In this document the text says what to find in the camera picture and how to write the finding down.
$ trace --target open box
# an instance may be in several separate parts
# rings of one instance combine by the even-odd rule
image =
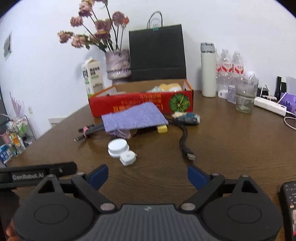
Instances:
[[[161,84],[178,83],[182,91],[146,93]],[[89,98],[94,117],[126,110],[144,102],[154,103],[163,114],[193,111],[193,89],[186,79],[149,80],[113,85]]]

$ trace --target milk carton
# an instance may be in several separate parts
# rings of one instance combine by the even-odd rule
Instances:
[[[82,74],[88,98],[105,88],[98,61],[88,59],[82,65]]]

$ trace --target brown tabletop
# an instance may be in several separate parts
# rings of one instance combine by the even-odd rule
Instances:
[[[226,100],[204,98],[200,92],[194,93],[194,112],[201,116],[201,124],[188,127],[187,146],[197,157],[195,165],[226,178],[249,174],[279,205],[280,185],[296,180],[296,131],[286,126],[281,116],[257,107],[252,114],[240,113]],[[79,128],[99,121],[92,117],[89,106],[82,108],[40,137],[10,166],[74,161],[80,172],[88,173],[107,164],[109,179],[100,191],[118,206],[178,206],[195,193],[179,149],[180,129],[169,126],[165,134],[155,130],[128,140],[138,157],[132,166],[124,167],[119,159],[109,156],[107,145],[111,137],[106,133],[84,142],[73,141]],[[20,188],[16,192],[23,198],[31,190]],[[283,229],[277,240],[284,241]]]

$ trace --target white tumbler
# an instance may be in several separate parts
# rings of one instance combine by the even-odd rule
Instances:
[[[216,97],[216,56],[213,43],[201,43],[202,95]]]

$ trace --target screw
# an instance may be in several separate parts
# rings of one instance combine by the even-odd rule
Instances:
[[[195,205],[193,203],[186,202],[181,205],[181,208],[185,211],[192,211],[195,209]]]
[[[113,203],[106,202],[100,206],[100,209],[102,209],[103,211],[112,211],[113,209],[115,209],[115,205]]]

